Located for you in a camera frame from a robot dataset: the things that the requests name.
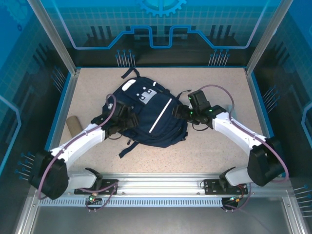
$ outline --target glass panel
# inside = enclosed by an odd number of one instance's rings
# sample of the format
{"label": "glass panel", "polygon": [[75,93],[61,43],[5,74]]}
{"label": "glass panel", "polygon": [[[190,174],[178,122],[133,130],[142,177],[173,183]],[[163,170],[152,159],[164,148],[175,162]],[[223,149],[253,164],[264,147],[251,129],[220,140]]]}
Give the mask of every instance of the glass panel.
{"label": "glass panel", "polygon": [[43,0],[76,66],[246,66],[280,0]]}
{"label": "glass panel", "polygon": [[254,70],[272,133],[282,142],[294,188],[312,185],[311,9],[310,0],[293,1]]}
{"label": "glass panel", "polygon": [[24,156],[44,148],[68,71],[27,1],[1,3],[0,230],[12,233],[29,188]]}

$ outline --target navy blue backpack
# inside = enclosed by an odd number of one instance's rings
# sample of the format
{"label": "navy blue backpack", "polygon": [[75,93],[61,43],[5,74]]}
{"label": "navy blue backpack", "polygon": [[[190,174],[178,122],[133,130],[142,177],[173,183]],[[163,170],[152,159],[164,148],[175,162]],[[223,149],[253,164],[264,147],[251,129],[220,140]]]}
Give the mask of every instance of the navy blue backpack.
{"label": "navy blue backpack", "polygon": [[[141,77],[137,69],[133,67],[130,67],[122,78],[126,78],[132,71],[136,73],[136,78],[127,80],[113,93],[117,100],[131,106],[132,111],[138,115],[137,127],[120,132],[130,141],[134,141],[119,154],[120,158],[139,143],[166,148],[185,140],[187,136],[187,122],[172,115],[173,109],[182,104],[179,97],[183,92],[175,97],[157,82]],[[108,111],[108,106],[105,104],[103,112],[106,111]]]}

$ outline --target reflective stripe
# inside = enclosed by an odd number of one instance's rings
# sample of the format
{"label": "reflective stripe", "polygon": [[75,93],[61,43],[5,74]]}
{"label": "reflective stripe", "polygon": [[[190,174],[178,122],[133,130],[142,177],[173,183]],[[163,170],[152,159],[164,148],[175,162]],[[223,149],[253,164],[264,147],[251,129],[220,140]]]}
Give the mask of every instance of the reflective stripe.
{"label": "reflective stripe", "polygon": [[172,98],[167,102],[167,104],[165,105],[164,109],[162,109],[160,115],[158,116],[158,118],[156,119],[155,123],[152,125],[151,129],[149,130],[149,133],[151,133],[152,130],[155,128],[155,126],[156,126],[156,124],[158,123],[159,119],[161,118],[161,116],[164,114],[165,110],[166,110],[167,107],[169,106],[171,100],[172,100]]}

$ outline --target beige speckled floor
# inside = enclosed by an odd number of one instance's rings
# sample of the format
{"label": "beige speckled floor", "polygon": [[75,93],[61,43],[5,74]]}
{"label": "beige speckled floor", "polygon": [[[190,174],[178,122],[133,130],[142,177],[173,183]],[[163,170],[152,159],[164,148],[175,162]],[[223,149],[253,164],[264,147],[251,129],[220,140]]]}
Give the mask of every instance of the beige speckled floor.
{"label": "beige speckled floor", "polygon": [[[82,127],[101,114],[105,97],[125,80],[120,76],[127,68],[81,69],[68,116],[78,116]],[[261,133],[246,76],[242,68],[139,68],[141,76],[154,79],[174,95],[187,89],[196,90],[206,84],[226,88],[235,100],[237,119],[252,130]],[[211,105],[226,107],[231,103],[217,88],[205,90]],[[187,94],[181,96],[188,103]],[[243,166],[248,156],[224,135],[207,130],[196,132],[189,125],[186,141],[166,149],[138,145],[123,159],[118,154],[127,147],[128,139],[106,140],[80,157],[70,170],[91,167],[99,172],[114,173],[213,173],[233,166]],[[65,125],[61,143],[70,139]]]}

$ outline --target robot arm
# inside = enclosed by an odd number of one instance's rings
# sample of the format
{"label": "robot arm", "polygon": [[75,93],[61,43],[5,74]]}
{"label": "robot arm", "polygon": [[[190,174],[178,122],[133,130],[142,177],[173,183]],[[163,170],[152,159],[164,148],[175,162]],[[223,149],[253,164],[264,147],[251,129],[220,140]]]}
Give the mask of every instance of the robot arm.
{"label": "robot arm", "polygon": [[179,105],[174,109],[175,117],[196,125],[206,124],[227,136],[249,156],[248,166],[233,167],[220,175],[219,183],[225,192],[228,188],[250,182],[264,186],[284,172],[283,166],[274,154],[257,140],[266,142],[281,155],[280,142],[276,138],[266,138],[254,133],[237,120],[230,118],[230,114],[222,107],[218,105],[212,107],[201,90],[189,94],[188,97],[191,105]]}
{"label": "robot arm", "polygon": [[67,170],[85,152],[96,144],[119,131],[125,131],[138,125],[137,116],[131,113],[131,108],[117,102],[116,110],[111,119],[102,127],[99,126],[109,115],[104,113],[91,121],[81,133],[51,151],[38,152],[35,155],[29,183],[39,188],[43,173],[51,160],[60,152],[62,154],[52,164],[44,180],[42,192],[51,199],[60,197],[64,192],[78,188],[91,188],[99,190],[102,185],[102,175],[93,169],[86,168],[80,172],[68,172]]}

